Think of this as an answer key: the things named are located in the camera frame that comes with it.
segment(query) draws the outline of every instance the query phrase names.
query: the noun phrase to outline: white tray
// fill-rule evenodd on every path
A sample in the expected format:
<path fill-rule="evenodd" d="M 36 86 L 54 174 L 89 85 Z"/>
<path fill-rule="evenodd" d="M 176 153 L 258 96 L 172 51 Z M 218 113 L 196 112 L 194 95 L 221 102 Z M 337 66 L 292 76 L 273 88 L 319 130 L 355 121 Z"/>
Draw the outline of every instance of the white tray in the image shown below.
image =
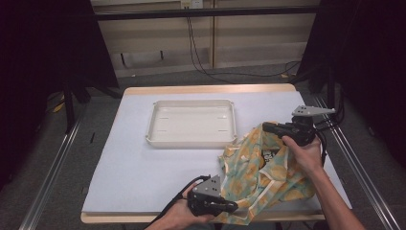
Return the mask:
<path fill-rule="evenodd" d="M 158 101 L 147 141 L 155 148 L 224 149 L 237 140 L 234 104 L 229 100 Z"/>

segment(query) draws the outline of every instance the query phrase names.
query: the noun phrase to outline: black cable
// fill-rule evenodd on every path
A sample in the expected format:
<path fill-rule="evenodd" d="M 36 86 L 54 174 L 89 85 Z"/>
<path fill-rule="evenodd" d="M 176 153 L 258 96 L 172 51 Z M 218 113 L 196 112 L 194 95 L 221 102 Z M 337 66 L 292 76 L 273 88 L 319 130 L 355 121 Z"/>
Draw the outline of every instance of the black cable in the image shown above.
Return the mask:
<path fill-rule="evenodd" d="M 305 80 L 307 80 L 307 77 L 308 77 L 311 73 L 313 73 L 314 71 L 316 71 L 317 69 L 320 69 L 320 68 L 322 68 L 322 67 L 323 67 L 323 64 L 320 64 L 320 63 L 319 63 L 319 64 L 315 64 L 315 65 L 311 66 L 310 68 L 308 68 L 307 70 L 305 70 L 304 72 L 302 72 L 302 73 L 300 73 L 299 75 L 297 75 L 296 78 L 293 78 L 293 79 L 289 80 L 288 83 L 296 84 L 296 83 L 298 83 L 298 82 L 305 81 Z"/>
<path fill-rule="evenodd" d="M 146 228 L 148 228 L 153 222 L 155 222 L 156 220 L 160 219 L 161 217 L 163 217 L 167 211 L 170 209 L 170 207 L 173 206 L 173 204 L 176 203 L 176 201 L 178 201 L 179 199 L 183 198 L 183 193 L 197 180 L 208 180 L 211 177 L 209 175 L 200 175 L 197 178 L 193 179 L 191 182 L 189 182 L 189 184 L 187 186 L 185 186 L 185 188 L 183 188 L 168 204 L 167 206 L 165 206 L 164 210 L 162 210 L 162 212 L 151 222 L 147 225 Z"/>
<path fill-rule="evenodd" d="M 315 126 L 319 126 L 319 125 L 322 125 L 325 123 L 330 123 L 330 124 L 327 124 L 327 126 L 325 126 L 325 127 L 318 128 L 319 131 L 324 131 L 324 130 L 327 130 L 327 129 L 330 129 L 333 127 L 337 127 L 338 125 L 340 125 L 343 122 L 344 117 L 345 117 L 344 98 L 345 98 L 344 90 L 341 88 L 340 100 L 338 102 L 337 111 L 334 114 L 330 115 L 328 118 L 314 124 Z"/>
<path fill-rule="evenodd" d="M 322 131 L 317 131 L 316 135 L 319 137 L 320 142 L 322 143 L 322 166 L 324 166 L 327 156 L 327 139 Z"/>
<path fill-rule="evenodd" d="M 124 55 L 123 55 L 123 54 L 120 54 L 120 57 L 122 58 L 123 67 L 127 68 L 127 66 L 126 66 L 126 64 L 125 64 Z"/>
<path fill-rule="evenodd" d="M 227 80 L 222 80 L 222 79 L 218 79 L 218 78 L 213 77 L 211 74 L 207 73 L 206 70 L 203 68 L 203 66 L 202 66 L 202 64 L 201 64 L 201 61 L 200 61 L 199 54 L 197 53 L 196 43 L 194 42 L 194 35 L 193 35 L 192 22 L 191 22 L 191 19 L 190 19 L 189 17 L 187 17 L 187 20 L 188 20 L 188 27 L 189 27 L 189 42 L 190 42 L 190 48 L 191 48 L 191 57 L 192 57 L 192 63 L 193 63 L 194 68 L 197 70 L 197 72 L 199 72 L 199 73 L 201 73 L 201 74 L 204 74 L 204 75 L 208 76 L 209 78 L 211 78 L 211 79 L 213 79 L 213 80 L 216 80 L 216 81 L 223 81 L 223 82 L 226 82 L 226 83 L 234 84 L 233 82 L 230 82 L 230 81 L 227 81 Z M 195 54 L 196 54 L 197 61 L 199 62 L 199 65 L 200 65 L 201 70 L 198 69 L 197 66 L 196 66 L 196 64 L 194 63 L 193 52 L 192 52 L 192 44 L 193 44 L 194 52 L 195 52 Z"/>
<path fill-rule="evenodd" d="M 193 35 L 193 28 L 192 28 L 191 19 L 190 19 L 189 17 L 187 17 L 187 20 L 188 20 L 188 27 L 189 27 L 189 39 L 190 39 L 190 48 L 191 48 L 191 57 L 192 57 L 193 66 L 194 66 L 194 68 L 195 68 L 199 73 L 205 74 L 205 75 L 207 75 L 208 77 L 210 77 L 210 78 L 212 78 L 212 79 L 214 79 L 214 80 L 217 80 L 217 81 L 224 81 L 224 82 L 227 82 L 227 83 L 235 84 L 234 82 L 230 82 L 230 81 L 227 81 L 227 80 L 217 79 L 217 78 L 213 77 L 213 75 L 240 75 L 240 76 L 258 77 L 258 78 L 276 77 L 276 76 L 280 76 L 280 75 L 282 75 L 282 74 L 287 73 L 289 70 L 293 69 L 293 68 L 294 68 L 295 66 L 297 66 L 299 63 L 301 63 L 300 61 L 297 61 L 297 60 L 295 60 L 295 61 L 289 61 L 289 62 L 287 62 L 287 63 L 285 64 L 285 68 L 284 68 L 284 71 L 283 71 L 283 72 L 276 73 L 276 74 L 272 74 L 272 75 L 255 75 L 255 74 L 231 73 L 231 72 L 208 73 L 208 72 L 203 68 L 203 66 L 202 66 L 202 64 L 201 64 L 201 62 L 200 62 L 199 55 L 198 55 L 198 53 L 197 53 L 196 44 L 195 44 L 195 41 L 194 41 L 194 35 Z M 197 66 L 196 66 L 195 63 L 194 63 L 194 58 L 193 58 L 193 54 L 192 54 L 192 43 L 193 43 L 194 52 L 195 52 L 195 54 L 196 54 L 196 56 L 197 56 L 197 61 L 198 61 L 198 63 L 199 63 L 199 66 L 200 66 L 201 70 L 198 69 Z M 295 63 L 294 65 L 292 65 L 291 67 L 287 68 L 287 65 L 290 64 L 290 63 L 293 63 L 293 62 L 296 62 L 296 63 Z"/>

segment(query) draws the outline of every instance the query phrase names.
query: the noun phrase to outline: table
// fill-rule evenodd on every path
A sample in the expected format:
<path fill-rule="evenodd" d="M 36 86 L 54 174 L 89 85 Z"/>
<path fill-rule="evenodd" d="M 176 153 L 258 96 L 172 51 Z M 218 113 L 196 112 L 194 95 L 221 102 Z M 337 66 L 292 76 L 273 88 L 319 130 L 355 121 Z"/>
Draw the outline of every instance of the table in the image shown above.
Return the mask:
<path fill-rule="evenodd" d="M 294 108 L 304 104 L 291 84 L 126 89 L 93 175 L 81 220 L 85 223 L 150 222 L 190 180 L 200 174 L 221 174 L 215 159 L 222 149 L 154 149 L 147 144 L 145 134 L 151 105 L 157 100 L 225 98 L 235 104 L 238 137 L 266 119 L 289 122 Z M 250 109 L 258 106 L 257 112 L 249 112 L 247 104 Z M 329 158 L 325 169 L 350 207 Z M 316 219 L 324 219 L 316 196 L 307 201 L 278 204 L 255 218 L 260 221 Z"/>

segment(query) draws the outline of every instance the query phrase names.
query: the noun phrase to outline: human hand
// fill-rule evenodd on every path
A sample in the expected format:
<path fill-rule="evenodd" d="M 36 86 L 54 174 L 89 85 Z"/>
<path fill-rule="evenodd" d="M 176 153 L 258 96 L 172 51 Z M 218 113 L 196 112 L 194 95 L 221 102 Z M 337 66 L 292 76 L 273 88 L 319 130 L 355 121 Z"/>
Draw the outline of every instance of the human hand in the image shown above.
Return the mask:
<path fill-rule="evenodd" d="M 181 230 L 196 223 L 206 223 L 214 219 L 213 215 L 202 215 L 195 217 L 188 207 L 188 201 L 186 197 L 188 192 L 194 188 L 196 184 L 192 184 L 183 194 L 184 199 L 179 199 L 175 204 L 167 211 L 167 213 L 157 220 L 158 224 L 165 226 L 165 229 Z"/>
<path fill-rule="evenodd" d="M 304 147 L 298 146 L 289 136 L 283 136 L 282 139 L 284 143 L 293 151 L 296 161 L 307 173 L 307 175 L 311 176 L 312 173 L 323 168 L 320 149 L 321 142 L 318 137 L 314 138 L 310 144 Z"/>

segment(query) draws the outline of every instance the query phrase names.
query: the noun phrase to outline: human arm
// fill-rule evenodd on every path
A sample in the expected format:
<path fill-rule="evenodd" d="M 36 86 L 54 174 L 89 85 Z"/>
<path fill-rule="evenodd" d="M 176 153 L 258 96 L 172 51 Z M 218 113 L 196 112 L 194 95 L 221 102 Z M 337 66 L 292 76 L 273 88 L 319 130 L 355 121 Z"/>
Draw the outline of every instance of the human arm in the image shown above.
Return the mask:
<path fill-rule="evenodd" d="M 191 185 L 184 193 L 187 197 L 188 192 L 195 186 Z M 213 215 L 202 215 L 195 217 L 188 207 L 186 199 L 179 199 L 164 214 L 163 217 L 153 222 L 146 230 L 181 230 L 195 223 L 206 223 L 214 219 Z"/>
<path fill-rule="evenodd" d="M 295 158 L 313 182 L 330 229 L 365 229 L 331 183 L 322 166 L 320 140 L 316 137 L 307 146 L 299 147 L 295 141 L 283 136 L 283 141 L 293 151 Z"/>

